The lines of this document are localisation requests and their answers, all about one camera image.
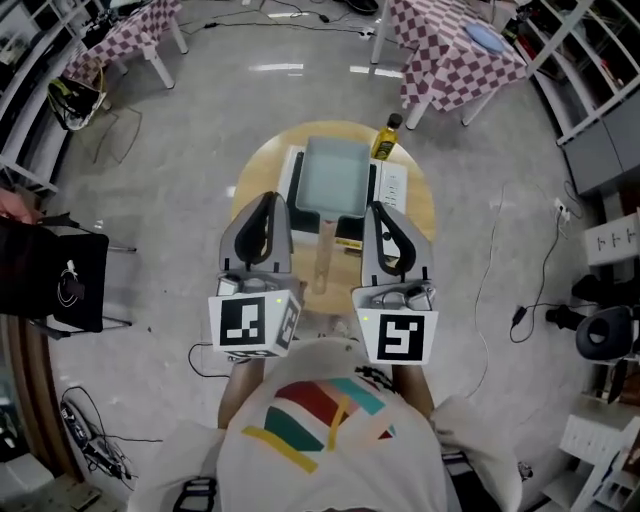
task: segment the white table leg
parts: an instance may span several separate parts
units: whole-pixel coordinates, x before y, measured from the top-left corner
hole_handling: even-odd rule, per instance
[[[380,25],[376,31],[376,40],[373,42],[373,53],[371,54],[371,64],[377,64],[380,61],[380,53],[382,52],[382,45],[384,43],[384,36],[387,32],[387,25],[389,24],[389,3],[387,0],[382,7],[382,19]]]
[[[129,72],[129,69],[127,68],[127,66],[124,65],[124,63],[121,60],[114,60],[113,61],[113,65],[118,68],[118,71],[120,71],[121,75],[126,75]]]
[[[430,103],[429,101],[425,101],[423,103],[419,103],[418,105],[415,105],[411,109],[411,113],[409,114],[409,117],[407,117],[407,121],[405,122],[405,126],[409,130],[413,130],[416,126],[418,126],[420,119],[422,119],[422,116],[427,111],[427,107],[429,106],[429,103]]]
[[[158,57],[158,52],[156,52],[155,47],[145,46],[143,47],[142,52],[144,54],[144,58],[151,62],[151,64],[153,64],[153,67],[156,68],[156,71],[158,72],[158,75],[160,75],[160,79],[162,80],[162,83],[165,85],[165,87],[167,89],[173,89],[176,83],[173,81],[173,78],[171,78],[169,71],[167,71],[167,68],[164,65],[164,62],[162,62],[162,60],[160,60],[160,57]]]
[[[182,55],[188,53],[189,47],[187,46],[187,42],[184,40],[182,32],[180,32],[180,27],[178,26],[175,16],[169,21],[169,27],[171,27],[171,33],[173,34],[173,38],[176,40],[180,53]]]
[[[480,111],[487,106],[487,103],[491,101],[491,98],[493,98],[499,90],[500,90],[500,87],[498,87],[497,89],[494,89],[489,94],[485,94],[484,98],[480,100],[475,110],[471,112],[468,116],[465,116],[462,118],[462,124],[464,126],[469,126],[471,124],[471,121],[473,121],[476,118],[476,116],[480,113]]]

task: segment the wire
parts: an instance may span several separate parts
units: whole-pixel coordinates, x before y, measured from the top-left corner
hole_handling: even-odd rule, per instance
[[[107,434],[105,428],[104,428],[104,423],[102,422],[102,416],[100,415],[100,411],[98,410],[98,406],[96,405],[96,403],[93,401],[93,398],[91,398],[91,395],[89,394],[89,392],[82,386],[71,386],[70,388],[67,388],[64,390],[64,392],[62,393],[62,396],[60,397],[60,400],[64,400],[65,397],[67,396],[67,394],[70,391],[73,390],[80,390],[82,391],[86,397],[89,399],[89,401],[91,402],[91,405],[93,406],[94,411],[96,412],[96,416],[98,417],[98,422],[100,423],[100,429],[98,429],[96,427],[96,425],[94,425],[92,422],[90,422],[89,420],[87,420],[86,418],[83,418],[90,427],[92,427],[96,432],[94,432],[94,434],[96,435],[96,437],[101,437],[104,441],[104,446],[105,449],[107,450],[107,452],[109,453],[109,455],[113,458],[118,458],[120,459],[120,463],[122,464],[122,466],[125,468],[125,475],[127,475],[127,478],[131,477],[131,478],[138,478],[136,475],[132,475],[131,473],[128,472],[128,468],[126,467],[124,461],[129,460],[130,459],[124,454],[124,452],[120,449],[119,446],[115,445],[112,446],[111,443],[109,443],[107,441],[107,438],[115,438],[115,439],[120,439],[121,441],[127,441],[127,442],[137,442],[137,443],[162,443],[163,440],[162,439],[142,439],[142,438],[133,438],[133,437],[122,437],[122,436],[117,436],[117,435],[113,435],[113,434]],[[104,468],[102,468],[99,464],[97,464],[95,461],[92,461],[90,459],[87,458],[87,456],[85,454],[84,455],[84,460],[87,463],[87,469],[89,471],[89,473],[93,473],[96,469],[99,469],[100,471],[102,471],[105,475],[109,476],[109,477],[114,477],[111,473],[108,473],[107,471],[104,470]],[[120,480],[120,482],[122,482],[122,485],[124,485],[127,489],[129,489],[130,491],[133,491],[133,488],[130,487],[124,480],[124,475],[121,476],[121,478],[118,478],[118,480]]]
[[[321,13],[316,12],[316,11],[303,11],[297,5],[290,4],[290,3],[287,3],[287,2],[283,2],[282,0],[270,0],[270,1],[271,2],[275,2],[277,4],[280,4],[280,5],[286,5],[287,7],[293,7],[296,11],[298,11],[297,13],[293,13],[291,16],[289,16],[290,18],[299,18],[303,14],[315,14],[320,19],[322,19],[321,16],[324,16],[326,18],[326,14],[321,14]]]
[[[196,347],[210,347],[211,345],[213,345],[213,343],[194,343],[191,348],[189,349],[189,353],[187,354],[187,360],[189,361],[189,366],[191,366],[191,369],[196,372],[198,375],[200,375],[200,377],[205,377],[207,379],[213,378],[225,378],[228,379],[230,378],[229,375],[225,375],[225,374],[217,374],[217,375],[205,375],[204,373],[198,371],[196,369],[195,366],[193,366],[193,363],[191,362],[191,352],[193,352],[193,349]]]
[[[571,199],[574,203],[576,203],[578,208],[580,208],[580,215],[578,215],[576,212],[574,212],[571,208],[567,208],[567,210],[569,210],[576,219],[581,219],[582,217],[584,217],[584,209],[582,208],[582,205],[580,204],[580,202],[577,199],[577,195],[578,194],[575,194],[576,197],[574,197],[571,193],[569,193],[569,191],[567,190],[567,185],[569,185],[573,189],[574,193],[575,193],[575,188],[573,187],[573,184],[569,180],[565,180],[565,182],[563,184],[564,193],[567,194],[567,197],[569,199]]]
[[[482,386],[482,383],[484,382],[484,379],[487,376],[487,372],[489,371],[489,344],[487,343],[487,340],[482,334],[482,331],[478,327],[478,303],[480,302],[480,295],[482,294],[482,288],[484,287],[484,282],[487,279],[487,275],[489,275],[489,271],[491,270],[491,264],[493,263],[493,243],[495,241],[495,236],[496,236],[496,226],[498,225],[498,219],[500,218],[500,212],[502,211],[502,205],[504,204],[504,189],[506,186],[507,186],[507,183],[505,182],[502,185],[502,193],[500,195],[500,205],[498,206],[498,212],[496,213],[496,218],[493,221],[493,228],[491,228],[491,243],[489,244],[489,263],[487,264],[487,268],[484,271],[482,280],[480,281],[480,288],[478,288],[478,295],[476,296],[476,302],[473,309],[473,324],[476,328],[476,333],[478,333],[478,336],[480,336],[482,343],[484,343],[484,348],[485,348],[485,351],[487,352],[487,363],[484,366],[484,371],[482,372],[482,377],[480,377],[480,381],[478,382],[478,385],[475,387],[475,389],[471,393],[469,393],[466,396],[466,398],[471,398],[473,395],[476,394],[476,392],[480,389],[480,386]]]
[[[127,441],[132,443],[163,443],[164,439],[138,439],[134,437],[121,437],[113,434],[98,434],[99,437],[113,437],[115,439],[120,439],[120,441]]]
[[[566,306],[569,309],[580,309],[580,308],[589,308],[592,306],[599,306],[600,304],[597,304],[595,302],[588,302],[587,304],[578,304],[577,306],[569,306],[568,304],[550,304],[548,302],[538,302],[538,305],[536,306],[535,304],[531,304],[530,306],[525,306],[524,309],[531,309],[533,307],[540,307],[540,306],[549,306],[552,308],[559,308],[560,306]]]
[[[144,117],[144,114],[136,109],[133,109],[131,107],[125,106],[122,107],[125,108],[127,110],[130,110],[131,112],[133,112],[134,114],[138,115],[138,126],[136,127],[136,132],[133,135],[133,138],[131,139],[131,144],[129,144],[129,147],[127,148],[127,150],[124,153],[124,156],[118,160],[115,155],[111,153],[111,156],[113,157],[113,159],[118,162],[118,164],[121,164],[122,162],[124,162],[124,159],[127,158],[127,156],[129,156],[129,152],[131,151],[131,149],[133,148],[133,145],[135,144],[136,140],[138,139],[138,135],[140,134],[140,128],[142,127],[142,119]],[[93,156],[93,163],[95,164],[98,161],[98,155],[100,154],[100,149],[102,147],[102,143],[105,141],[105,139],[107,138],[107,134],[109,133],[109,131],[111,130],[111,128],[113,128],[113,126],[120,120],[120,116],[118,116],[115,112],[108,112],[110,115],[114,116],[115,119],[113,121],[113,123],[111,123],[109,125],[109,127],[106,129],[106,131],[102,134],[102,137],[100,137],[100,142],[98,142],[98,147],[96,149],[96,153]]]
[[[536,325],[536,308],[540,305],[540,297],[542,296],[542,291],[544,290],[544,284],[545,284],[545,280],[546,280],[546,274],[545,274],[545,266],[547,265],[547,261],[549,260],[549,257],[551,256],[551,253],[553,252],[553,250],[556,248],[556,245],[558,244],[558,240],[560,239],[560,212],[558,212],[557,216],[556,216],[556,221],[555,221],[555,225],[556,225],[556,236],[553,240],[553,243],[551,244],[551,247],[549,248],[549,251],[547,252],[547,255],[544,257],[544,260],[542,262],[542,280],[540,282],[540,289],[538,290],[538,295],[536,297],[536,301],[533,303],[533,311],[531,313],[531,329],[529,329],[529,333],[521,339],[514,339],[513,337],[513,329],[516,327],[516,325],[518,325],[518,323],[512,323],[511,324],[511,329],[509,329],[509,339],[511,339],[512,343],[524,343],[525,341],[527,341],[529,338],[531,338],[531,336],[533,335],[533,331],[535,329],[535,325]]]
[[[91,402],[91,405],[93,405],[93,409],[96,411],[96,415],[98,416],[98,421],[100,422],[100,428],[102,429],[102,434],[107,435],[104,429],[104,423],[102,423],[102,416],[100,416],[100,411],[98,410],[98,406],[93,401],[93,398],[91,398],[91,395],[89,394],[89,392],[86,389],[84,389],[82,386],[71,386],[70,388],[65,389],[64,392],[62,393],[62,396],[60,397],[60,400],[64,400],[64,397],[67,395],[67,393],[69,393],[69,391],[73,391],[74,389],[78,389],[82,391],[87,396],[87,398]]]
[[[277,25],[274,23],[232,23],[232,24],[213,23],[211,25],[205,25],[204,27],[194,30],[191,33],[189,32],[185,32],[185,33],[189,35],[193,35],[196,32],[199,32],[200,30],[202,30],[203,28],[214,28],[214,27],[288,27],[288,28],[302,28],[305,30],[316,30],[318,32],[351,32],[352,34],[362,35],[362,32],[358,30],[346,30],[341,28],[306,27],[305,25],[295,25],[293,23],[279,23]]]

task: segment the black and white marker cube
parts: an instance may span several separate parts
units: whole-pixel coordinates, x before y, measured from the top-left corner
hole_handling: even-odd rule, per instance
[[[213,350],[234,357],[286,356],[300,310],[289,290],[209,297]]]
[[[436,311],[358,309],[356,313],[372,363],[427,364]]]

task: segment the checkered tablecloth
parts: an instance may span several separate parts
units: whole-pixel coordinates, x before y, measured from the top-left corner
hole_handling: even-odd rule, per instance
[[[155,46],[169,20],[182,9],[180,0],[153,0],[113,27],[93,48],[78,48],[69,59],[64,75],[92,83],[101,67],[139,50]]]
[[[469,22],[493,29],[464,0],[387,0],[400,45],[416,48],[403,69],[400,94],[409,104],[430,102],[449,111],[526,75],[526,64],[501,37],[493,54],[474,42]]]

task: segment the black chair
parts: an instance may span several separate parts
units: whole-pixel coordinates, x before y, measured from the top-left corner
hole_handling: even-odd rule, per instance
[[[54,226],[84,234],[58,236],[47,229]],[[102,314],[110,250],[136,252],[110,245],[106,235],[83,228],[68,213],[45,217],[36,225],[0,217],[0,313],[27,318],[54,339],[131,326]],[[49,315],[79,330],[49,327]],[[119,325],[104,327],[103,319]]]

